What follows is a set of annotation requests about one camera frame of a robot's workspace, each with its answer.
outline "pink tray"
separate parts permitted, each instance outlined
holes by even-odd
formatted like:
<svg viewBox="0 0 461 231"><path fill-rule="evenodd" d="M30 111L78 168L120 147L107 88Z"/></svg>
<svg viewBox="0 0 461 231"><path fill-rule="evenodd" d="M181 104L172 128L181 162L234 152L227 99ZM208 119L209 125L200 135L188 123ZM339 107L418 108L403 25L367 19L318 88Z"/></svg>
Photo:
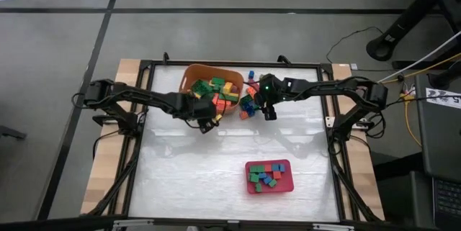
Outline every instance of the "pink tray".
<svg viewBox="0 0 461 231"><path fill-rule="evenodd" d="M276 180L277 184L275 184L274 188L271 188L269 185L264 184L262 179L260 179L259 183L262 187L262 192L256 192L254 188L256 183L249 181L249 174L250 174L250 166L257 166L257 165L272 165L273 163L283 163L285 165L285 172L282 173L282 178ZM268 176L273 178L272 172L266 172ZM295 188L293 184L293 176L291 174L291 165L289 160L282 159L282 160L267 160L267 161L253 161L247 162L245 164L245 177L246 177L246 189L250 194L263 194L269 192L288 192L293 191Z"/></svg>

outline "wooden board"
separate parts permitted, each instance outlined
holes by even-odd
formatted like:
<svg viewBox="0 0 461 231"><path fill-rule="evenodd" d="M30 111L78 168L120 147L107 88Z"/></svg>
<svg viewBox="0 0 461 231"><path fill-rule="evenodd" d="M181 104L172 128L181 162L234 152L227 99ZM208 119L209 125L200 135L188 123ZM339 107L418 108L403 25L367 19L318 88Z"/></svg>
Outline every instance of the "wooden board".
<svg viewBox="0 0 461 231"><path fill-rule="evenodd" d="M122 59L119 64L115 80L134 86L138 77L139 65L140 60ZM333 64L333 71L335 79L343 79L351 75L349 65L342 66ZM338 101L342 114L348 112L355 105L351 99L345 96L339 96ZM327 97L327 103L330 115L334 115L330 97ZM120 104L125 110L130 109L129 102L121 102ZM117 125L115 124L104 126L102 128L101 135L115 131L116 129ZM353 130L352 134L366 140L363 131ZM120 158L122 149L122 142L123 136L120 135L113 135L99 141L88 186L86 187L86 193L82 204L81 213L87 213L92 210L113 184L115 173L117 171L118 160ZM372 211L379 218L384 219L380 196L378 194L375 174L373 171L372 161L368 148L358 140L350 140L346 143L346 145L355 188L362 196L365 203L372 209ZM124 193L125 185L121 188L119 193L119 198L117 200L117 206L115 210L116 213L121 212ZM342 195L346 218L352 219L349 197L347 196L347 192L344 187L342 187Z"/></svg>

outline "yellow block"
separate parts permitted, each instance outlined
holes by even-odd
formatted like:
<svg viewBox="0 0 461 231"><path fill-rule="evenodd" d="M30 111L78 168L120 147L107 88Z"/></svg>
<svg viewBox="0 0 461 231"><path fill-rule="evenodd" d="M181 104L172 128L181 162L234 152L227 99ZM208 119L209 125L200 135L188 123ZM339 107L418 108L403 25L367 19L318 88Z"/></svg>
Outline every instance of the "yellow block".
<svg viewBox="0 0 461 231"><path fill-rule="evenodd" d="M225 83L223 87L224 94L229 94L232 89L232 83Z"/></svg>

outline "label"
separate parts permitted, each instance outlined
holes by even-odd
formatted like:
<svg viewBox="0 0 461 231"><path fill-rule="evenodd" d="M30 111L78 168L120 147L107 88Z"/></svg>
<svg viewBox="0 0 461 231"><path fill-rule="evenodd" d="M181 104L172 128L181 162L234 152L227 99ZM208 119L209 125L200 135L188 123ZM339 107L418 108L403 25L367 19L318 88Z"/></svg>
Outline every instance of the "label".
<svg viewBox="0 0 461 231"><path fill-rule="evenodd" d="M444 91L439 89L430 89L426 88L426 97L437 97L437 96L444 96L444 95L459 95L451 91ZM438 104L442 106L448 106L452 108L461 109L461 97L441 97L441 98L433 98L427 99L427 102L432 104Z"/></svg>

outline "gray floor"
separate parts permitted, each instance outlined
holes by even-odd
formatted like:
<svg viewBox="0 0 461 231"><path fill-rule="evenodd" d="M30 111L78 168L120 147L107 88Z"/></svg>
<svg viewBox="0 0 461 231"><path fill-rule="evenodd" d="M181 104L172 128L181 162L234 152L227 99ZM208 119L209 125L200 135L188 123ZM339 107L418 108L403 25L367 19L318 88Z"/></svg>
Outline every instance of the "gray floor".
<svg viewBox="0 0 461 231"><path fill-rule="evenodd" d="M8 0L0 7L105 8L109 0ZM404 9L412 0L117 0L118 8ZM450 9L459 9L454 1ZM25 141L0 139L0 222L35 218L53 167L62 131L91 56L103 14L0 14L0 123L27 132ZM369 26L385 30L396 15L332 14L113 14L93 79L113 78L121 58L326 62L341 37ZM393 60L415 60L452 33L441 16L425 18L397 47ZM390 68L370 59L370 30L341 43L335 63ZM356 72L378 80L387 73ZM390 99L399 86L390 87ZM50 217L79 214L91 170L91 146L100 128L94 112L82 112ZM418 125L416 110L411 124ZM385 111L383 139L374 152L402 157L419 150L405 129L403 106Z"/></svg>

